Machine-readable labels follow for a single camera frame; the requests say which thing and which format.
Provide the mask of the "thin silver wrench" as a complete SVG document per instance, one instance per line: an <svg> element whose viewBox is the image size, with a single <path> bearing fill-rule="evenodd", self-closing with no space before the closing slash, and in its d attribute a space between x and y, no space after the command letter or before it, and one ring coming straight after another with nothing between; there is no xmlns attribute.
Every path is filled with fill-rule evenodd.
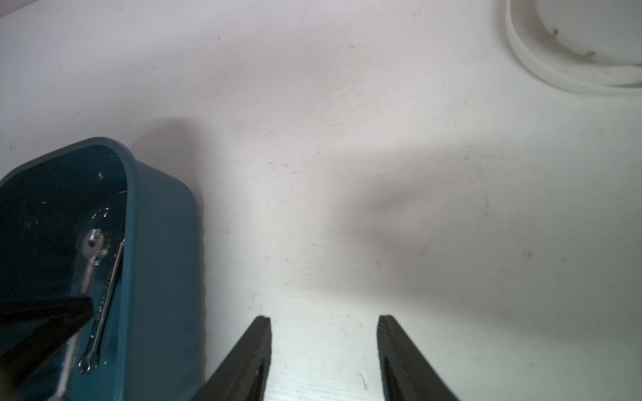
<svg viewBox="0 0 642 401"><path fill-rule="evenodd" d="M100 344L105 332L105 325L110 310L110 305L115 292L118 274L125 247L125 238L118 245L117 253L105 279L105 284L95 312L95 319L91 329L90 338L85 352L81 356L77 369L80 374L91 374L98 368L100 362Z"/></svg>

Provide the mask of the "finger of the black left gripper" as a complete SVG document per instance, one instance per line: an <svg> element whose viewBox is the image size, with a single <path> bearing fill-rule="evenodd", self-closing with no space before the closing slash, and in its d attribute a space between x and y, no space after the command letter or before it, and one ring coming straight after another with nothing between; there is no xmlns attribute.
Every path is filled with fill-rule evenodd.
<svg viewBox="0 0 642 401"><path fill-rule="evenodd" d="M91 297L2 302L1 328L29 331L1 347L1 380L25 381L93 315Z"/></svg>

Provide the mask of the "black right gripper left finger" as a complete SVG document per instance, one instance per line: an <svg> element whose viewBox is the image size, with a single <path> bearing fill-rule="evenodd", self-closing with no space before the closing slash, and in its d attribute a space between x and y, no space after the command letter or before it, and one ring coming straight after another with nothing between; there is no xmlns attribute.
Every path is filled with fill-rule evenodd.
<svg viewBox="0 0 642 401"><path fill-rule="evenodd" d="M271 320L257 316L192 400L263 400L271 357Z"/></svg>

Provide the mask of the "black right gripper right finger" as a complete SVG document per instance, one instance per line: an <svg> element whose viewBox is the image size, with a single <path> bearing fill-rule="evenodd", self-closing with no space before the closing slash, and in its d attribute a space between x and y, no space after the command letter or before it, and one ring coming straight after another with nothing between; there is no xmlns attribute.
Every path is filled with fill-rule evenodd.
<svg viewBox="0 0 642 401"><path fill-rule="evenodd" d="M459 400L393 316L379 316L376 337L385 400Z"/></svg>

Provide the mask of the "teal plastic storage box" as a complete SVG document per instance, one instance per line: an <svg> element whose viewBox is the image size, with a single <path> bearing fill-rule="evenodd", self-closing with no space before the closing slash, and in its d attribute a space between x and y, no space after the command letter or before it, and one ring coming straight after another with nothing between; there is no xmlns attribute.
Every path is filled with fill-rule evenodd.
<svg viewBox="0 0 642 401"><path fill-rule="evenodd" d="M199 217L181 181L93 138L21 165L1 182L1 299L77 294L80 243L111 207L125 212L124 263L94 372L68 400L188 400L201 381Z"/></svg>

